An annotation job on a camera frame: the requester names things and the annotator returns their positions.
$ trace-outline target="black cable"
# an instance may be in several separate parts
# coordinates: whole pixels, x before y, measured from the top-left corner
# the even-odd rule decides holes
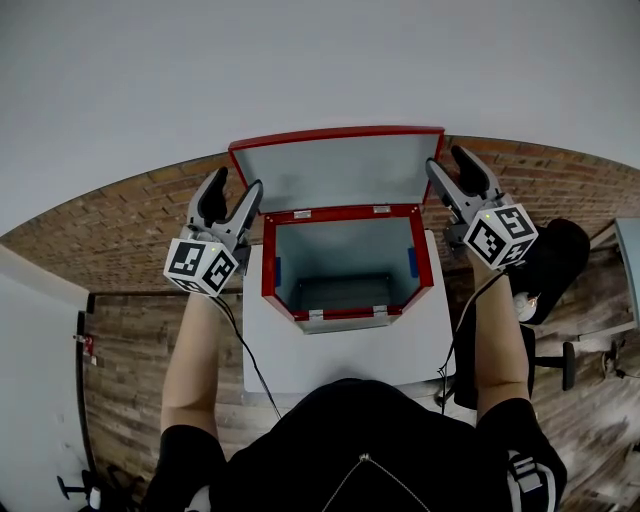
[[[447,364],[449,363],[449,359],[451,359],[451,355],[453,354],[453,347],[456,344],[458,335],[460,333],[460,329],[462,328],[464,319],[467,316],[467,311],[469,311],[469,308],[476,303],[476,301],[478,300],[478,297],[480,297],[484,292],[486,292],[489,288],[491,288],[493,283],[495,283],[498,279],[500,279],[504,275],[507,275],[506,270],[502,270],[501,272],[493,276],[491,279],[489,279],[486,283],[484,283],[479,289],[477,289],[473,293],[473,295],[467,301],[467,304],[465,305],[464,309],[462,310],[462,315],[460,316],[460,320],[458,321],[456,332],[453,334],[453,339],[451,340],[451,345],[449,346],[447,359],[445,360],[444,364],[440,368],[438,368],[438,373],[442,378],[442,403],[440,405],[440,408],[441,408],[440,413],[443,415],[444,415],[444,408],[447,404]]]
[[[227,316],[227,319],[229,320],[229,322],[231,323],[231,326],[233,327],[233,330],[235,331],[236,337],[238,338],[240,343],[242,343],[242,346],[249,353],[249,357],[251,357],[251,361],[253,362],[253,368],[255,369],[256,374],[258,375],[258,379],[260,380],[260,383],[262,384],[262,388],[264,389],[264,392],[269,397],[269,401],[271,402],[271,405],[273,406],[273,410],[275,411],[276,416],[278,416],[278,419],[282,419],[282,416],[280,415],[280,411],[278,410],[278,407],[276,406],[276,402],[273,399],[273,395],[271,395],[271,391],[269,391],[269,386],[267,386],[267,383],[264,380],[264,377],[262,376],[262,373],[260,373],[260,370],[258,369],[258,363],[256,362],[256,358],[253,356],[253,352],[251,352],[251,349],[246,344],[246,342],[242,338],[242,335],[240,334],[240,331],[238,330],[238,325],[236,324],[235,316],[233,315],[233,312],[231,311],[231,308],[229,307],[229,304],[227,304],[221,297],[211,297],[211,300],[213,300],[213,302],[220,308],[220,311],[222,311]]]

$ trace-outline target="box lid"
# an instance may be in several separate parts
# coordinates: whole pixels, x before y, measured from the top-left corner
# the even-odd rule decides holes
[[[233,142],[245,186],[264,185],[262,213],[424,202],[425,162],[438,158],[444,128],[367,126],[284,133]]]

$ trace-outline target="red brick wall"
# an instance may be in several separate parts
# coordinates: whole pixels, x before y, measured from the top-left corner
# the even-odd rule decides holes
[[[615,217],[640,217],[640,171],[592,155],[515,141],[447,137],[448,148],[474,151],[499,175],[503,190],[523,203],[534,222],[570,219],[593,236]],[[231,162],[205,157],[157,169],[68,201],[7,233],[0,242],[21,256],[93,292],[171,290],[162,276],[169,241],[185,221],[187,204],[206,175]],[[230,173],[229,207],[243,192]],[[448,211],[433,194],[423,220],[438,240],[444,270],[466,266],[442,242]],[[256,219],[251,240],[262,238]]]

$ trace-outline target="white wall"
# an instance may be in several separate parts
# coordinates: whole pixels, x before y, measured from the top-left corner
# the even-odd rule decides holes
[[[640,167],[637,0],[0,2],[0,233],[307,128],[442,125]]]
[[[89,291],[44,270],[0,245],[0,273],[5,277],[67,303],[78,311],[87,307]]]
[[[78,310],[0,275],[0,502],[9,512],[77,511],[56,475],[87,467],[75,388]]]

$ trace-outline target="white desk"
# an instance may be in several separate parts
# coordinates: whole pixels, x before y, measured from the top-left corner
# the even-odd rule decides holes
[[[640,219],[616,219],[611,226],[591,240],[591,249],[614,235],[620,245],[624,269],[629,280],[633,320],[609,329],[581,334],[579,336],[580,341],[601,339],[612,334],[635,329],[638,327],[638,322],[640,322],[638,308],[638,294],[640,293]]]
[[[308,393],[345,377],[391,385],[439,378],[452,340],[438,249],[425,231],[434,285],[389,326],[305,335],[262,298],[262,246],[252,247],[243,285],[243,335],[274,393]],[[449,362],[449,375],[455,362]],[[263,392],[246,350],[244,387]]]

